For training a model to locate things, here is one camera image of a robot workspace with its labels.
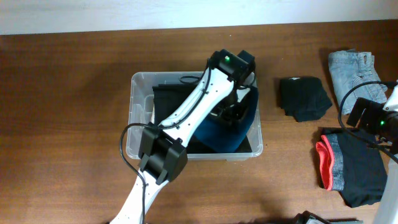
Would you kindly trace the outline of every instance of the white wall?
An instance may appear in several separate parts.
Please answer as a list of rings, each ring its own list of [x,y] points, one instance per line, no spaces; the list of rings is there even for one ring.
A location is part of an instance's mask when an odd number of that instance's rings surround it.
[[[398,0],[0,0],[0,34],[397,18]]]

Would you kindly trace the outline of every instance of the navy blue cloth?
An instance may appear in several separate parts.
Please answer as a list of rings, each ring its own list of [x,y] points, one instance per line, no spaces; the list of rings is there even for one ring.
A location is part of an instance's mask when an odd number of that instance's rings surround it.
[[[204,119],[193,135],[216,152],[234,152],[254,121],[258,99],[258,89],[251,87],[247,96],[248,111],[240,122],[226,126],[214,119]]]

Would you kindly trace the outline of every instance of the wooden table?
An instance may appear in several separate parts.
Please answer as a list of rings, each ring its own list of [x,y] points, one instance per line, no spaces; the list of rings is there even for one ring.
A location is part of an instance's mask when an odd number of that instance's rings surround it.
[[[199,71],[223,48],[256,56],[264,151],[189,162],[147,221],[238,223],[309,210],[371,223],[378,204],[352,209],[319,188],[314,145],[321,127],[338,126],[328,53],[370,51],[381,79],[397,79],[398,21],[0,36],[0,222],[112,220],[136,179],[118,152],[132,75]],[[296,123],[277,106],[277,87],[308,75],[335,105]]]

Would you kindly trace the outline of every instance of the red fabric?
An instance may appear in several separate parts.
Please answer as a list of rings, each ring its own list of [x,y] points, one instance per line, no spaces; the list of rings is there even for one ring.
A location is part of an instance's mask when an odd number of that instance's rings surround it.
[[[320,158],[320,172],[323,185],[325,189],[332,190],[333,188],[333,173],[332,168],[335,164],[335,155],[330,146],[329,140],[325,135],[321,136],[323,141],[317,142],[315,148]]]

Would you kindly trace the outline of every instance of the denim jeans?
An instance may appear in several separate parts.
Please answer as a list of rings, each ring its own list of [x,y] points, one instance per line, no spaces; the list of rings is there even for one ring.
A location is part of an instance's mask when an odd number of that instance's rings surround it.
[[[374,56],[371,52],[342,50],[329,55],[329,71],[339,106],[345,94],[364,82],[380,81],[374,69]],[[351,93],[343,105],[343,114],[351,113],[356,99],[362,97],[378,103],[387,101],[387,87],[379,84],[365,85]]]

